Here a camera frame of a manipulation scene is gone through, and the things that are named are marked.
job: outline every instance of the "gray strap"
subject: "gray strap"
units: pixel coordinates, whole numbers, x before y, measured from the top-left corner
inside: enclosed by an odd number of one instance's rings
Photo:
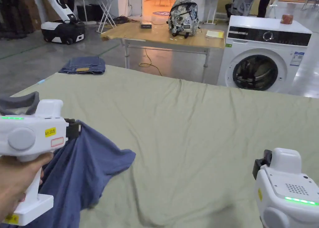
[[[17,115],[14,112],[8,111],[8,109],[22,107],[29,107],[26,111],[26,115],[34,114],[36,112],[39,101],[40,98],[38,92],[33,92],[21,97],[0,97],[0,114],[2,116]]]

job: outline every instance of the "control panel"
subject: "control panel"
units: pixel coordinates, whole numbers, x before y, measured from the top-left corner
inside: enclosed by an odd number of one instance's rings
[[[311,34],[230,26],[228,38],[308,46]]]

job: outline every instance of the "yellow paper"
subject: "yellow paper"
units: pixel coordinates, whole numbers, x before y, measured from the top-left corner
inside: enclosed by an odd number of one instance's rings
[[[224,38],[224,32],[208,30],[207,34],[206,34],[206,37],[223,39]]]

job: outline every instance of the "bed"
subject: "bed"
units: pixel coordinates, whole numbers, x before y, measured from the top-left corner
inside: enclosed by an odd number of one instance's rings
[[[213,86],[107,66],[102,76],[54,74],[33,91],[64,101],[120,149],[136,152],[81,228],[262,227],[254,160],[298,150],[319,182],[317,99]]]

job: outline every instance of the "hand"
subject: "hand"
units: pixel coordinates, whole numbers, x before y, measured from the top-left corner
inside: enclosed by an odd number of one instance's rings
[[[30,162],[20,162],[15,157],[0,157],[0,222],[12,214],[20,201],[25,198],[25,191],[31,185],[40,168],[49,163],[53,153],[41,154]]]

